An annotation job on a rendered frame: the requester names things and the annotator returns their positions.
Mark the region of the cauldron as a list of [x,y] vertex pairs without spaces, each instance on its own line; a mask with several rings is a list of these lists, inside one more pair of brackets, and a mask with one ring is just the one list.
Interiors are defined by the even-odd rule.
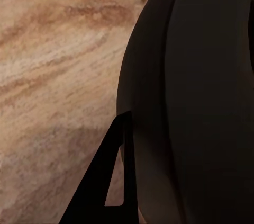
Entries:
[[127,111],[146,224],[254,224],[254,0],[148,0],[119,72]]

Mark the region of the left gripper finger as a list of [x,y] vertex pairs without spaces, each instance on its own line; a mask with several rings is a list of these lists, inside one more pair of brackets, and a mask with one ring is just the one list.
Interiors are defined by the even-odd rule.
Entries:
[[[119,147],[124,144],[124,203],[105,206]],[[59,224],[139,224],[132,112],[113,120]]]

